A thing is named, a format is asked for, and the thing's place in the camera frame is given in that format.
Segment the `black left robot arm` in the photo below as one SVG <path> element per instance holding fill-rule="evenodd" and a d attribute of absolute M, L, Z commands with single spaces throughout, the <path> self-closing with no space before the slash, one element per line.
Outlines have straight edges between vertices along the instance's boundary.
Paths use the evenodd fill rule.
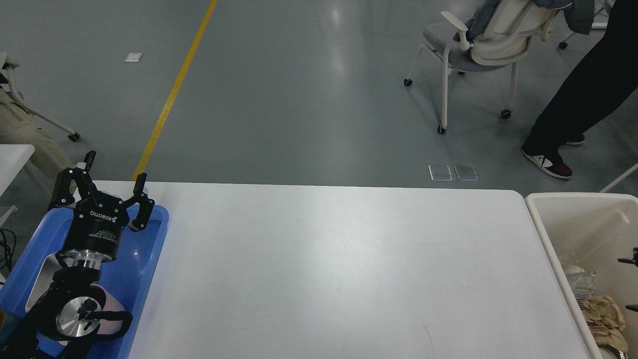
<path fill-rule="evenodd" d="M 73 213 L 55 253 L 61 268 L 2 343 L 3 359 L 47 359 L 38 334 L 66 342 L 59 359 L 84 359 L 94 343 L 123 337 L 133 323 L 131 312 L 107 311 L 91 286 L 100 280 L 102 264 L 117 259 L 125 228 L 146 229 L 155 201 L 144 191 L 146 173 L 137 175 L 128 199 L 98 190 L 90 176 L 95 156 L 87 152 L 83 162 L 57 176 L 49 208 Z"/>

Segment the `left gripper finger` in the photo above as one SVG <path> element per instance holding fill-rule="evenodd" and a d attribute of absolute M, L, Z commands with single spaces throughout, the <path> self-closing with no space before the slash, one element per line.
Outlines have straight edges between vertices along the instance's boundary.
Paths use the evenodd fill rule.
<path fill-rule="evenodd" d="M 147 173 L 140 173 L 135 180 L 132 197 L 126 199 L 122 203 L 123 209 L 128 209 L 134 204 L 139 205 L 138 213 L 134 219 L 130 220 L 127 227 L 133 232 L 144 230 L 148 226 L 155 201 L 144 191 L 147 180 Z"/>
<path fill-rule="evenodd" d="M 76 200 L 71 191 L 73 182 L 82 199 L 89 198 L 97 203 L 98 189 L 90 175 L 96 154 L 95 150 L 91 150 L 86 153 L 84 161 L 81 162 L 82 167 L 79 163 L 75 168 L 65 168 L 58 173 L 48 209 L 71 206 L 75 203 Z"/>

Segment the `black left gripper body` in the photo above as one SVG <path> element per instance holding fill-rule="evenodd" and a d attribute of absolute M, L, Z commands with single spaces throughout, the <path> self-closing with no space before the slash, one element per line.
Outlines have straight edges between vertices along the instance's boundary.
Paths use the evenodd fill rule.
<path fill-rule="evenodd" d="M 61 251 L 67 256 L 83 251 L 102 254 L 105 261 L 118 258 L 125 226 L 130 220 L 124 201 L 85 198 L 73 208 L 73 218 Z"/>

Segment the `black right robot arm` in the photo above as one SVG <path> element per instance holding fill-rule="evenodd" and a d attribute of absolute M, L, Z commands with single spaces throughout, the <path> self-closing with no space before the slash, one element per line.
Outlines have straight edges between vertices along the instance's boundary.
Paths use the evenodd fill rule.
<path fill-rule="evenodd" d="M 629 264 L 633 268 L 637 268 L 638 267 L 638 248 L 637 247 L 632 248 L 632 257 L 629 257 L 629 258 L 618 258 L 617 261 L 618 261 L 618 263 Z M 637 293 L 637 275 L 636 275 L 636 273 L 625 275 L 625 277 L 627 277 L 627 279 L 629 280 L 628 284 L 627 284 L 627 288 L 631 288 L 631 290 L 633 292 L 635 292 L 635 294 L 636 294 Z M 625 309 L 627 309 L 628 311 L 632 311 L 632 312 L 638 312 L 638 305 L 637 304 L 626 304 L 625 305 Z"/>

